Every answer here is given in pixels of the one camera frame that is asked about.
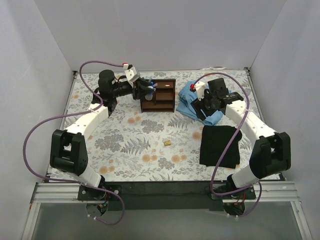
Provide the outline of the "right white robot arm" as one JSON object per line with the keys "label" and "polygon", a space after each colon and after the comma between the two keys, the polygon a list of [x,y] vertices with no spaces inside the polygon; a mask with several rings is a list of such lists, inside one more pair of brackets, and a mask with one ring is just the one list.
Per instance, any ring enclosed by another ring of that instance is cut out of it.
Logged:
{"label": "right white robot arm", "polygon": [[226,195],[237,199],[259,180],[291,168],[290,136],[267,126],[251,112],[247,94],[230,92],[223,78],[207,83],[197,79],[190,91],[197,94],[191,105],[199,119],[220,111],[237,124],[237,131],[242,131],[253,146],[249,164],[227,177]]}

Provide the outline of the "dark wooden desk organizer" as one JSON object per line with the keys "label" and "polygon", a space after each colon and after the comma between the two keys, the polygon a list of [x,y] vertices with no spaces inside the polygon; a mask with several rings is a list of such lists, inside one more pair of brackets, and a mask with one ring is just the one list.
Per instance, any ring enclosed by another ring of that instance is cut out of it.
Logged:
{"label": "dark wooden desk organizer", "polygon": [[176,79],[152,79],[157,84],[151,100],[140,101],[141,112],[175,112]]}

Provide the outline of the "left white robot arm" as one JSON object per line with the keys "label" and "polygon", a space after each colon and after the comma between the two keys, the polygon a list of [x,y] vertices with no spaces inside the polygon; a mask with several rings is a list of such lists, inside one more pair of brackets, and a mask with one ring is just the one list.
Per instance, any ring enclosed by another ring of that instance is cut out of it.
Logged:
{"label": "left white robot arm", "polygon": [[123,79],[118,81],[112,70],[101,71],[88,113],[64,130],[54,131],[51,138],[50,166],[89,185],[89,194],[95,200],[103,199],[107,191],[101,184],[102,176],[88,165],[87,139],[115,110],[118,97],[131,95],[140,100],[151,96],[157,86],[131,69],[125,70]]}

